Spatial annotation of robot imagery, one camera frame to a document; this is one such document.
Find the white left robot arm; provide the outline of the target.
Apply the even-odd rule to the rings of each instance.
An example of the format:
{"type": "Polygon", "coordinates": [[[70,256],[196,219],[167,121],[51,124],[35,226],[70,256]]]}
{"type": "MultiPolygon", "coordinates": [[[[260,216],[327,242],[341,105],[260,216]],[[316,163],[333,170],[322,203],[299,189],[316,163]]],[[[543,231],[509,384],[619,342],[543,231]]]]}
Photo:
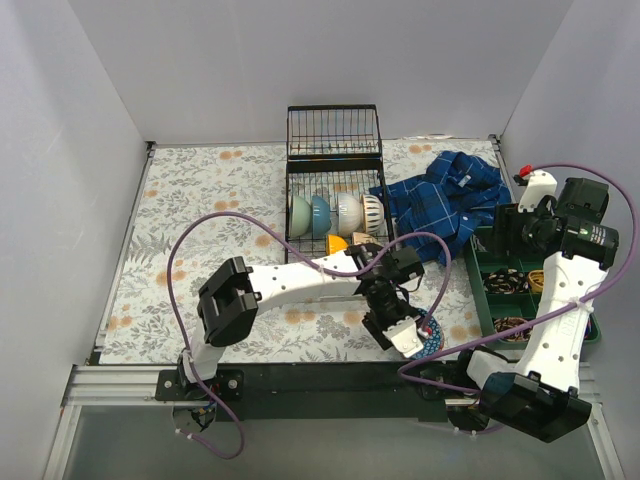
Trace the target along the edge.
{"type": "Polygon", "coordinates": [[[382,349],[410,358],[423,350],[418,330],[424,314],[397,288],[423,274],[413,248],[374,243],[349,246],[313,266],[251,267],[241,257],[228,259],[199,290],[200,324],[182,354],[178,387],[190,399],[205,398],[225,349],[245,340],[258,316],[307,299],[364,297],[366,330],[382,349]]]}

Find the white bowl with blue leaves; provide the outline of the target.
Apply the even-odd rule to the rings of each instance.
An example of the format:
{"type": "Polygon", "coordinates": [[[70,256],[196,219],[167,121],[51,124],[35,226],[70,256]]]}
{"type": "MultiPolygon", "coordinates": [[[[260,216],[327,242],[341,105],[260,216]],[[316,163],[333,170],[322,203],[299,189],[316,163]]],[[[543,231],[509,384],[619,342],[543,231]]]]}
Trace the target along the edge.
{"type": "Polygon", "coordinates": [[[361,195],[362,224],[367,234],[377,233],[384,223],[384,206],[381,201],[371,194],[361,195]]]}

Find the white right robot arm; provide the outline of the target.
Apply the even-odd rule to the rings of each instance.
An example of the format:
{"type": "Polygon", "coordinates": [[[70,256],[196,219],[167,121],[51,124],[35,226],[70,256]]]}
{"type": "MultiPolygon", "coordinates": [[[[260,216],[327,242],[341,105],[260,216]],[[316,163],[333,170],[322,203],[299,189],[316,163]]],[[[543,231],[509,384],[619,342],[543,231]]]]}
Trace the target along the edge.
{"type": "Polygon", "coordinates": [[[454,389],[479,395],[481,414],[550,443],[584,425],[591,406],[579,397],[579,359],[592,302],[613,265],[616,230],[602,225],[606,184],[570,177],[559,188],[544,170],[521,174],[516,204],[496,209],[491,247],[497,254],[544,257],[544,284],[520,360],[485,347],[466,350],[452,373],[454,389]]]}

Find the blue ceramic bowl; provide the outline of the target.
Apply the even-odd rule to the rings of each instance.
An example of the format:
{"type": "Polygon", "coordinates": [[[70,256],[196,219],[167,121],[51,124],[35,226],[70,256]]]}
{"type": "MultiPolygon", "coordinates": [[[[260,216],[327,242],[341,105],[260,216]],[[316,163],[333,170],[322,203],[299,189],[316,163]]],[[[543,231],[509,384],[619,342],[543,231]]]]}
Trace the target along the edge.
{"type": "Polygon", "coordinates": [[[331,211],[328,202],[319,195],[313,195],[311,199],[312,221],[311,232],[314,239],[320,239],[326,235],[331,227],[331,211]]]}

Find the pale green ceramic bowl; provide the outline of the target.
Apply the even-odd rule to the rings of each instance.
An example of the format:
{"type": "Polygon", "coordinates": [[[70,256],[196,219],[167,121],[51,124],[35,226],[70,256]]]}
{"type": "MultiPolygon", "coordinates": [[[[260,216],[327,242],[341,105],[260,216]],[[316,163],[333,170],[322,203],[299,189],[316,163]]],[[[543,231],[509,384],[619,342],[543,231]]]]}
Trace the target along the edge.
{"type": "Polygon", "coordinates": [[[299,195],[293,195],[289,211],[289,237],[298,238],[308,233],[311,227],[312,207],[299,195]]]}

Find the white ceramic bowl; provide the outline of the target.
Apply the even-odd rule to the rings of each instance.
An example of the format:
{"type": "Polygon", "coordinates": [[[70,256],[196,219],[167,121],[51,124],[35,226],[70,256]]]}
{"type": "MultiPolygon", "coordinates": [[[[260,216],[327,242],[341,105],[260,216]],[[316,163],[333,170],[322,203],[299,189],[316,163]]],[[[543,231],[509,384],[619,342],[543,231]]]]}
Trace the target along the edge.
{"type": "Polygon", "coordinates": [[[363,232],[353,232],[352,233],[352,244],[375,244],[378,245],[378,241],[372,235],[363,233],[363,232]]]}

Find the plain white bowl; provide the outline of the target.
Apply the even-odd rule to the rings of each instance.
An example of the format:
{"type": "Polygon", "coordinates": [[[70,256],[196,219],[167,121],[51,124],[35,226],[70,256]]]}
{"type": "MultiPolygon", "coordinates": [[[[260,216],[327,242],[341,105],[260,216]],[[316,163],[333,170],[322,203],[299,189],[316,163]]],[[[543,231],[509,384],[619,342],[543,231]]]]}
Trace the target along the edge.
{"type": "Polygon", "coordinates": [[[346,192],[340,192],[337,201],[338,234],[345,237],[361,226],[362,206],[354,195],[346,192]]]}

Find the orange ceramic bowl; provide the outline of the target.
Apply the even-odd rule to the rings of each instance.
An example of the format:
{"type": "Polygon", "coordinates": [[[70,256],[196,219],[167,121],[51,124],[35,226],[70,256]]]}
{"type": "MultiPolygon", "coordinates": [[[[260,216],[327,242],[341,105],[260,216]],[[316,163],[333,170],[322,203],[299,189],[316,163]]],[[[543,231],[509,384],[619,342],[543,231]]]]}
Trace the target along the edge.
{"type": "Polygon", "coordinates": [[[329,234],[326,236],[325,249],[328,255],[333,255],[340,251],[344,251],[348,247],[349,247],[349,244],[344,238],[338,235],[333,235],[333,234],[329,234]]]}

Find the blue patterned bowl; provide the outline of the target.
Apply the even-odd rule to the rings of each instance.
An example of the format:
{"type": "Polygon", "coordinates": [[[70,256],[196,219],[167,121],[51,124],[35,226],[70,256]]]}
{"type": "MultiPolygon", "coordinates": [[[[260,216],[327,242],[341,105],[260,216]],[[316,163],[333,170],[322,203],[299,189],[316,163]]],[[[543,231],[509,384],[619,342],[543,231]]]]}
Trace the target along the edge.
{"type": "Polygon", "coordinates": [[[425,358],[441,351],[445,340],[443,329],[435,317],[429,315],[425,309],[418,309],[417,312],[417,315],[406,317],[407,320],[413,320],[415,323],[417,345],[405,355],[412,360],[425,358]]]}

